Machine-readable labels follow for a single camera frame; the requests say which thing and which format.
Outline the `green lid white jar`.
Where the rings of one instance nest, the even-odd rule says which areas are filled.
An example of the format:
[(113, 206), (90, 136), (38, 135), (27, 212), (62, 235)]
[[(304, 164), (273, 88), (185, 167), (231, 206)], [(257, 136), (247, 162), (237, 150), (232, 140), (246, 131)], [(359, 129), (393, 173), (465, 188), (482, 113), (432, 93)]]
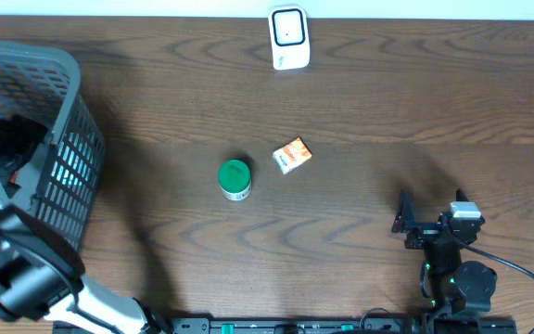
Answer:
[(249, 167), (241, 160), (229, 160), (218, 172), (218, 182), (223, 195), (231, 201), (246, 199), (252, 190)]

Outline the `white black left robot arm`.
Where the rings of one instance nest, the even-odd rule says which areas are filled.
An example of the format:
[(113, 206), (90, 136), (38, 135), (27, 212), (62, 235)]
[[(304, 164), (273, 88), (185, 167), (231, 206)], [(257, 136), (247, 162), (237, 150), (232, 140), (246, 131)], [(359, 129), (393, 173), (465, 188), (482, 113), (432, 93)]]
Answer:
[(76, 250), (15, 206), (0, 182), (0, 319), (63, 322), (90, 333), (170, 333), (172, 326), (134, 298), (85, 273)]

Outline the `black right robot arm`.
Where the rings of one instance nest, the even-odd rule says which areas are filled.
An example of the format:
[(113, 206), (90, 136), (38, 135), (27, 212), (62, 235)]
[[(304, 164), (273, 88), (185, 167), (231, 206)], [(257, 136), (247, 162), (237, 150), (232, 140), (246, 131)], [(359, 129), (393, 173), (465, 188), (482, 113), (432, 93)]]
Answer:
[(406, 236), (406, 249), (424, 252), (420, 290), (432, 301), (431, 309), (402, 321), (401, 333), (482, 331), (481, 316), (491, 308), (497, 274), (481, 262), (463, 261), (461, 249), (477, 240), (484, 223), (480, 209), (462, 190), (435, 222), (418, 222), (408, 192), (400, 192), (391, 232)]

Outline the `small orange snack box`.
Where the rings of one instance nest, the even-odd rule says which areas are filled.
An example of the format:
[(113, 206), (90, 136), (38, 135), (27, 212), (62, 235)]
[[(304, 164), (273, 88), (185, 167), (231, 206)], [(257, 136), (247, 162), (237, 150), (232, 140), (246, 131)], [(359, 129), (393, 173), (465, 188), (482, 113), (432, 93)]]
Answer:
[(273, 159), (282, 174), (288, 174), (300, 165), (309, 161), (312, 153), (300, 137), (292, 140), (273, 153)]

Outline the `teal white snack packet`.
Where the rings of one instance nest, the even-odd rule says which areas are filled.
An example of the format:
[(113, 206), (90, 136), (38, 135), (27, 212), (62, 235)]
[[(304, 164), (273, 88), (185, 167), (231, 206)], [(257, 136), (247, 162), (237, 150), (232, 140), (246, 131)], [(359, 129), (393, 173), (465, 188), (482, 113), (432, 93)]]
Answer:
[(56, 181), (77, 193), (87, 187), (95, 188), (99, 161), (88, 137), (77, 133), (64, 135), (57, 157), (51, 173)]

